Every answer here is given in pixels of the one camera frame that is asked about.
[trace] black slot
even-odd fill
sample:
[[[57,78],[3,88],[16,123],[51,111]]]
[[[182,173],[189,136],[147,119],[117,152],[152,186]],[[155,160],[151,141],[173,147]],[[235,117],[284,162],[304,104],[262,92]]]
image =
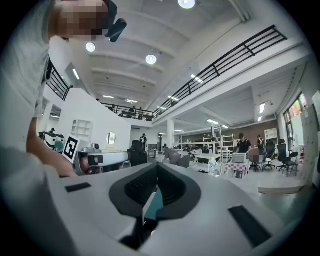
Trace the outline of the black slot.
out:
[[[80,184],[77,184],[77,185],[66,186],[65,190],[68,193],[71,193],[71,192],[75,192],[75,191],[79,191],[79,190],[84,190],[84,189],[87,189],[87,188],[90,188],[90,187],[91,187],[91,185],[89,183],[85,182],[85,183],[80,183]]]
[[[228,211],[253,247],[257,247],[271,238],[271,234],[242,205],[229,208]]]

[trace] white floor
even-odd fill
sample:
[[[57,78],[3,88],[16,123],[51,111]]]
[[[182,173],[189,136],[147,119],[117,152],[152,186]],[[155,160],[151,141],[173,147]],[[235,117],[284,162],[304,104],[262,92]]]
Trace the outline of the white floor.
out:
[[[159,154],[158,161],[162,162],[164,159],[164,155]],[[272,164],[280,166],[278,160],[273,160]],[[222,164],[222,173],[225,170],[226,160]],[[205,163],[194,163],[190,162],[189,170],[199,171],[205,170],[208,171],[208,164]],[[242,179],[229,177],[224,174],[220,176],[218,179],[226,179],[243,191],[248,193],[252,197],[259,196],[260,193],[265,194],[290,194],[297,193],[303,186],[304,183],[299,179],[300,172],[298,172],[296,176],[296,172],[289,173],[288,177],[286,172],[279,171],[279,169],[272,168],[272,170],[265,169],[263,172],[261,170],[255,172],[253,169],[249,171],[248,175],[244,175]]]

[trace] brown wall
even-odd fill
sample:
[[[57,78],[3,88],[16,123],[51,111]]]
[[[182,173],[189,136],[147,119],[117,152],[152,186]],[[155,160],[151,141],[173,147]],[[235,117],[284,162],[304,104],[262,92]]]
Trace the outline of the brown wall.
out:
[[[222,135],[230,136],[234,134],[234,139],[237,140],[239,139],[239,134],[243,133],[244,137],[248,139],[252,145],[256,145],[258,142],[258,139],[257,139],[258,135],[261,135],[264,141],[266,141],[265,130],[269,130],[273,128],[277,129],[278,141],[279,141],[280,138],[279,138],[279,128],[278,128],[277,120],[264,122],[261,124],[256,124],[256,125],[252,125],[244,128],[239,128],[239,129],[224,130],[222,131]]]

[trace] floor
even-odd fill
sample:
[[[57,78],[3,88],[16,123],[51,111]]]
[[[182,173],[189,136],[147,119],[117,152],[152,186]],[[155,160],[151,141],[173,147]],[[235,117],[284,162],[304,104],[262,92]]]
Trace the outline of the floor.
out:
[[[164,155],[159,154],[157,161],[162,162]],[[224,170],[226,161],[222,164],[222,170]],[[275,166],[281,164],[274,160]],[[204,163],[191,163],[191,167],[188,169],[198,171],[207,170],[208,165]],[[275,212],[279,218],[283,221],[284,225],[288,225],[293,221],[299,220],[304,216],[305,211],[308,209],[308,205],[313,199],[313,195],[316,191],[313,187],[303,187],[298,193],[260,193],[259,188],[288,188],[290,186],[303,186],[299,180],[299,172],[296,177],[295,173],[291,173],[288,177],[284,172],[279,172],[279,169],[264,170],[263,172],[254,172],[251,170],[248,175],[244,176],[243,179],[235,177],[228,177],[222,175],[219,179],[226,179],[235,184],[237,187],[245,191],[253,200],[258,204],[261,204],[273,212]]]

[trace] desk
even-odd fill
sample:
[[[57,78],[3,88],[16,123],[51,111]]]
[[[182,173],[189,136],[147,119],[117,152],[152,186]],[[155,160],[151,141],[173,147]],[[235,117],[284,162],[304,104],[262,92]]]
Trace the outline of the desk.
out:
[[[227,173],[228,175],[232,174],[232,177],[234,176],[236,172],[236,178],[243,177],[244,174],[249,173],[251,162],[249,160],[246,160],[244,163],[238,163],[238,162],[228,162],[225,166],[224,173]]]

